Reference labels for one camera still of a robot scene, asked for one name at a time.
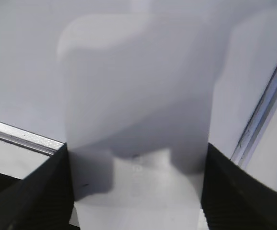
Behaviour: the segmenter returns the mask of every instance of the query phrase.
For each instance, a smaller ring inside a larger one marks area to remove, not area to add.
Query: metal frame
[[[51,156],[63,143],[0,122],[0,140]]]
[[[245,169],[277,108],[277,67],[247,124],[231,160]]]

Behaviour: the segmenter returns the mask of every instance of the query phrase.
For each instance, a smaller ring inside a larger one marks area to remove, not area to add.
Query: translucent plastic sheet
[[[209,32],[179,14],[90,15],[64,32],[82,229],[197,227],[214,83]]]

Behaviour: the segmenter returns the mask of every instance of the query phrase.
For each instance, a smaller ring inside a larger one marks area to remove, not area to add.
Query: ribbed black surface
[[[277,193],[209,145],[202,208],[210,230],[277,230]]]
[[[74,204],[64,145],[22,181],[0,193],[0,230],[69,230]]]

